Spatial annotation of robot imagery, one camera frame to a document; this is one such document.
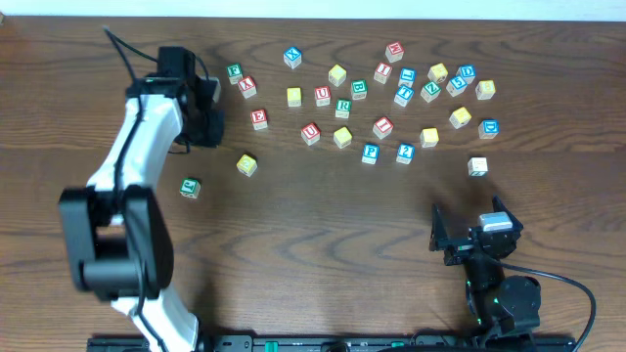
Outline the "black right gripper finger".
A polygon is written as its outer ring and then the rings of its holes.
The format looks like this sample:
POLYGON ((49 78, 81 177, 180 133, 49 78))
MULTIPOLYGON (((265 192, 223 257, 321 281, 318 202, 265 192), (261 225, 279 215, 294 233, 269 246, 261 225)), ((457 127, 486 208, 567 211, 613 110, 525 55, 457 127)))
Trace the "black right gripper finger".
POLYGON ((503 213, 505 213, 509 217, 510 220, 514 219, 514 216, 505 207, 505 205, 503 204, 503 202, 501 201, 501 199, 498 196, 492 197, 492 206, 493 206, 493 211, 494 212, 503 212, 503 213))
POLYGON ((429 238, 429 250, 444 250, 449 245, 449 237, 447 235, 443 218, 436 204, 431 207, 432 225, 429 238))

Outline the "red E wooden block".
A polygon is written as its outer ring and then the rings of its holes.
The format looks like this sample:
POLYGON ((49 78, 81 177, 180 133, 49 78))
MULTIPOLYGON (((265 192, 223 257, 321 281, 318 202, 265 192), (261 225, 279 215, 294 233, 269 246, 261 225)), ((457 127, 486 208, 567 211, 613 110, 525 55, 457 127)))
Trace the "red E wooden block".
POLYGON ((268 118, 266 110, 253 110, 250 113, 250 120, 254 130, 266 129, 268 127, 268 118))

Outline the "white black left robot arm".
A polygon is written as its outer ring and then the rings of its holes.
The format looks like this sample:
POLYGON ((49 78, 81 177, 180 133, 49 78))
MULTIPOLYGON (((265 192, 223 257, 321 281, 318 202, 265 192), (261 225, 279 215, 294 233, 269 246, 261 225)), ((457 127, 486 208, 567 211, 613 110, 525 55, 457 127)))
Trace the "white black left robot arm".
POLYGON ((94 336, 90 351, 211 351, 212 337, 171 280, 174 253, 155 187, 172 144, 215 148, 224 113, 213 110, 218 78, 198 76, 201 60, 161 47, 156 71, 132 79, 125 117, 102 166, 58 203, 72 280, 129 318, 139 336, 94 336))

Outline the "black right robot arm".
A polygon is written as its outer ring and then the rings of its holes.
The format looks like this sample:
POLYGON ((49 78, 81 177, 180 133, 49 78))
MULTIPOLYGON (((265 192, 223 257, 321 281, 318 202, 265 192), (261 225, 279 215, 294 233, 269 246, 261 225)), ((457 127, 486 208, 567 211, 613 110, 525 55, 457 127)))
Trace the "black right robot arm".
POLYGON ((431 208, 431 251, 444 253, 446 266, 461 265, 466 273, 468 306, 486 339, 528 333, 540 325, 541 286, 526 276, 506 276, 502 260, 516 250, 523 225, 492 198, 493 211, 481 214, 478 225, 462 238, 448 236, 437 205, 431 208))

